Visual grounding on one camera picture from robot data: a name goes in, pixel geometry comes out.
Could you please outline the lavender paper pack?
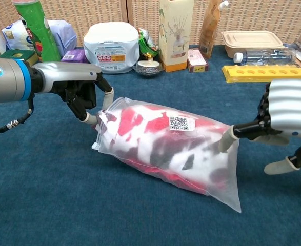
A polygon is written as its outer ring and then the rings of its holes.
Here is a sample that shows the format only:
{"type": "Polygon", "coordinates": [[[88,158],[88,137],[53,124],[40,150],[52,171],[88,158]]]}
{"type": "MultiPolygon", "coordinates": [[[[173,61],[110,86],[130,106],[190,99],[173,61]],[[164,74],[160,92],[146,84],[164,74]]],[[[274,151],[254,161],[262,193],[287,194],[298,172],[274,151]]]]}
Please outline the lavender paper pack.
{"type": "Polygon", "coordinates": [[[48,24],[61,57],[76,48],[77,35],[70,23],[65,20],[48,20],[48,24]]]}

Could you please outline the small purple box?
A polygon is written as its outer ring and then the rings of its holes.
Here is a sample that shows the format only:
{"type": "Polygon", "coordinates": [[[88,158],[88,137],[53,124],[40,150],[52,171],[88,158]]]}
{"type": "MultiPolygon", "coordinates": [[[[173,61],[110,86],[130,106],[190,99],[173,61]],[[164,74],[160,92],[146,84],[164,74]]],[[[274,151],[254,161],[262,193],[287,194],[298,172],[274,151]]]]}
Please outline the small purple box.
{"type": "Polygon", "coordinates": [[[68,50],[61,59],[61,61],[69,63],[89,63],[85,56],[84,49],[68,50]]]}

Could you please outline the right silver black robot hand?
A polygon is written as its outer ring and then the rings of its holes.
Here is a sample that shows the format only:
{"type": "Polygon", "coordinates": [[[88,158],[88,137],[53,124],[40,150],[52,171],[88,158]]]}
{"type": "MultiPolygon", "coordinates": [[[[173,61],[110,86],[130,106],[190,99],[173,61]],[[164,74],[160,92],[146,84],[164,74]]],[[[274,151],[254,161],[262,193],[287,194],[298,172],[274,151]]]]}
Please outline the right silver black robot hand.
{"type": "MultiPolygon", "coordinates": [[[[266,85],[254,121],[232,125],[219,141],[220,152],[246,138],[252,142],[286,145],[291,137],[301,139],[301,79],[274,79],[266,85]]],[[[268,175],[284,174],[301,168],[301,146],[294,154],[265,166],[268,175]]]]}

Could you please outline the tall cream orange diffuser box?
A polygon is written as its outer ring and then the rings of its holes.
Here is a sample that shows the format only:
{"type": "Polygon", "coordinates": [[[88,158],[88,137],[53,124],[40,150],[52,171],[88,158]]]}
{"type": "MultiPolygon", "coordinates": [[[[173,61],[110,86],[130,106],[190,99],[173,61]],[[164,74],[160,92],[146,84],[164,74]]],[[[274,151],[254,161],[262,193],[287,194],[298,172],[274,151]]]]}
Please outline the tall cream orange diffuser box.
{"type": "Polygon", "coordinates": [[[194,0],[159,0],[159,49],[166,72],[187,67],[194,0]]]}

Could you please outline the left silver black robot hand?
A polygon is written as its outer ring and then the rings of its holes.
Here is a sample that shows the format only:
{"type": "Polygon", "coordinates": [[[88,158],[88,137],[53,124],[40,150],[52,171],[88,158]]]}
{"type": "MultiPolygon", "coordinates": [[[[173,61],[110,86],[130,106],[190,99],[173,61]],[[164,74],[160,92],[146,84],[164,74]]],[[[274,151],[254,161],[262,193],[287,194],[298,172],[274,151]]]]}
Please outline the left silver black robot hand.
{"type": "Polygon", "coordinates": [[[96,87],[104,92],[103,110],[113,103],[114,89],[97,65],[53,61],[37,63],[32,68],[42,76],[40,93],[58,95],[83,123],[98,124],[98,117],[87,112],[96,107],[96,87]]]}

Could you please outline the small pink red box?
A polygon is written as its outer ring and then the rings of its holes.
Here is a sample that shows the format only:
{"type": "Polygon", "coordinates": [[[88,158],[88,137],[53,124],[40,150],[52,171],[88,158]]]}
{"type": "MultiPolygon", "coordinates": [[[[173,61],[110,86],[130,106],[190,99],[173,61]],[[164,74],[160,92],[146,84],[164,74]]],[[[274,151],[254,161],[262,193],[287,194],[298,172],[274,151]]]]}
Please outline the small pink red box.
{"type": "Polygon", "coordinates": [[[199,49],[188,50],[187,68],[191,73],[208,71],[209,64],[199,49]]]}

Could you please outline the yellow tray with round holes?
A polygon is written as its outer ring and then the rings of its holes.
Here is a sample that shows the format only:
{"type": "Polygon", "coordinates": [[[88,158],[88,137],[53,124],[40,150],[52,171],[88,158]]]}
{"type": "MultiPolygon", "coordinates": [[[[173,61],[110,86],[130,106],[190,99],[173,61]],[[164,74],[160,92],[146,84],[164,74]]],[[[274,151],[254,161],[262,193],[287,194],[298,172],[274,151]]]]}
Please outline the yellow tray with round holes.
{"type": "Polygon", "coordinates": [[[294,65],[223,66],[227,83],[268,83],[273,79],[301,79],[301,68],[294,65]]]}

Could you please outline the green chips can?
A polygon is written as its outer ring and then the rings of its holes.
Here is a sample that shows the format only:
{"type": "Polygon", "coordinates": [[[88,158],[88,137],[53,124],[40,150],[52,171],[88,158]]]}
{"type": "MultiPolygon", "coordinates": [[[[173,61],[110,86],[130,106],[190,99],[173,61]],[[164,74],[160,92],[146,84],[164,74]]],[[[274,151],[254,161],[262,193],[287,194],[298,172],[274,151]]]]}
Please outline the green chips can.
{"type": "Polygon", "coordinates": [[[11,0],[42,62],[61,59],[40,0],[11,0]]]}

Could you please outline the woven folding screen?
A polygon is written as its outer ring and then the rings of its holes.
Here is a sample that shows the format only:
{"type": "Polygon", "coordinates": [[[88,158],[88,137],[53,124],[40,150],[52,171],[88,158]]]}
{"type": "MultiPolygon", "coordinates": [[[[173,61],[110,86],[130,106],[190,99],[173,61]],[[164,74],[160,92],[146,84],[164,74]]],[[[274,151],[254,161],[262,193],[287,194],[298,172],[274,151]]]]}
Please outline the woven folding screen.
{"type": "MultiPolygon", "coordinates": [[[[224,31],[271,31],[284,42],[301,38],[301,0],[228,0],[216,31],[222,45],[224,31]]],[[[129,22],[149,30],[158,41],[159,0],[40,0],[49,20],[64,19],[77,32],[78,43],[89,27],[102,22],[129,22]]],[[[0,0],[0,30],[19,20],[11,0],[0,0]]]]}

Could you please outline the white blue plastic pack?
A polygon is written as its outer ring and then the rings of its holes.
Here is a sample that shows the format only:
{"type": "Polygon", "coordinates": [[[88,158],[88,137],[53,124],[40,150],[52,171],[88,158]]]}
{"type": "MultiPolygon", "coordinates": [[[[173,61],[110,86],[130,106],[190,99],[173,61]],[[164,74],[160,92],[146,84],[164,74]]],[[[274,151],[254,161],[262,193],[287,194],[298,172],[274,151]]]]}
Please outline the white blue plastic pack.
{"type": "Polygon", "coordinates": [[[33,50],[34,46],[21,20],[2,29],[6,45],[11,50],[33,50]]]}

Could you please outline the brown spouted stand-up pouch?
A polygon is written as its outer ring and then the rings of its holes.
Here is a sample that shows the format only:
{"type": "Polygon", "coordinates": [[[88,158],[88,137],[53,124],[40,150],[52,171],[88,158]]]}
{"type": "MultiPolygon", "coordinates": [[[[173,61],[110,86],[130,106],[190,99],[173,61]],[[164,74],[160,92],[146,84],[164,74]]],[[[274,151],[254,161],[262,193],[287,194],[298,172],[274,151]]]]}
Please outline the brown spouted stand-up pouch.
{"type": "Polygon", "coordinates": [[[210,0],[207,7],[199,37],[199,51],[205,59],[212,54],[214,39],[220,13],[229,6],[228,0],[210,0]]]}

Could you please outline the green snack packet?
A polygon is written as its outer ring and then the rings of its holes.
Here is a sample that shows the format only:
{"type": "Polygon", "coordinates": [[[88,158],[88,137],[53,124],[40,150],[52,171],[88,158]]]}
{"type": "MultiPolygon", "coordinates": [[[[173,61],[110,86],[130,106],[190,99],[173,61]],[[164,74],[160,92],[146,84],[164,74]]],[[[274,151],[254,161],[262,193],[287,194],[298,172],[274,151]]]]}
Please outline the green snack packet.
{"type": "Polygon", "coordinates": [[[154,43],[148,30],[137,28],[139,33],[138,44],[141,54],[146,58],[154,58],[159,54],[159,49],[154,43]]]}

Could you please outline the clear plastic water bottle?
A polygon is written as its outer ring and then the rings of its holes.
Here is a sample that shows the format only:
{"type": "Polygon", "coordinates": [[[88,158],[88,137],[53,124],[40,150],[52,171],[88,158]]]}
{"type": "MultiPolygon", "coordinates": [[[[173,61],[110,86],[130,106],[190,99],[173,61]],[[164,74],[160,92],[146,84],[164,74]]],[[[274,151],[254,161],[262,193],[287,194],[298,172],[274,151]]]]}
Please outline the clear plastic water bottle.
{"type": "Polygon", "coordinates": [[[236,52],[233,61],[239,65],[290,65],[295,57],[289,49],[247,50],[236,52]]]}

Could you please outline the small patterned ceramic bowl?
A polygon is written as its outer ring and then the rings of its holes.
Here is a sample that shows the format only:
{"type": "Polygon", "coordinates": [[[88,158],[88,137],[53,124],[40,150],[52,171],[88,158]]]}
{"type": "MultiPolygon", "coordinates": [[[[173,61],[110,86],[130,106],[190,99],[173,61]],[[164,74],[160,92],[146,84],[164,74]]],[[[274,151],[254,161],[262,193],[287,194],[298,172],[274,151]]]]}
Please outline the small patterned ceramic bowl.
{"type": "Polygon", "coordinates": [[[139,60],[133,66],[133,69],[142,76],[155,76],[163,70],[161,63],[155,61],[153,58],[139,60]]]}

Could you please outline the dark green gold box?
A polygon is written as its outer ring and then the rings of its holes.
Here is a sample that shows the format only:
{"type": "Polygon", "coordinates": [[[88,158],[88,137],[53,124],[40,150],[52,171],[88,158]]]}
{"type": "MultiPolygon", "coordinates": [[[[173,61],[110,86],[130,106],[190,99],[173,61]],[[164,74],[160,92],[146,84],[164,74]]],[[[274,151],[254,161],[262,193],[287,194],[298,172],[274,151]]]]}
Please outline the dark green gold box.
{"type": "Polygon", "coordinates": [[[0,55],[0,58],[23,60],[31,66],[39,61],[37,54],[33,50],[7,50],[0,55]]]}

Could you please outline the white lidded wipes container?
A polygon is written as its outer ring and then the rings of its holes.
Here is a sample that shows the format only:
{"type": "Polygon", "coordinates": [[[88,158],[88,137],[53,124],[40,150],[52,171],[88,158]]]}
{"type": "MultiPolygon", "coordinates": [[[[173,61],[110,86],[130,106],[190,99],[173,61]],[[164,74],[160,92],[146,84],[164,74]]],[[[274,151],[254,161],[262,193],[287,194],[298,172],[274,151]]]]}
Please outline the white lidded wipes container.
{"type": "Polygon", "coordinates": [[[103,73],[127,73],[139,60],[138,40],[137,29],[127,22],[94,24],[83,39],[85,56],[103,73]]]}

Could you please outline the beige lidded lunch container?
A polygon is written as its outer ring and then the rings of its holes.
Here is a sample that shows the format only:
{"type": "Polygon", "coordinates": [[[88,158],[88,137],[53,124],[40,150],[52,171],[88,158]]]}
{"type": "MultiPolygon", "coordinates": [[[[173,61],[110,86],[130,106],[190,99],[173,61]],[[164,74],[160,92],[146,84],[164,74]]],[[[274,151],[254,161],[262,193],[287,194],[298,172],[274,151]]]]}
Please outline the beige lidded lunch container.
{"type": "Polygon", "coordinates": [[[229,58],[246,50],[284,47],[282,41],[270,31],[225,31],[222,32],[222,38],[229,58]]]}

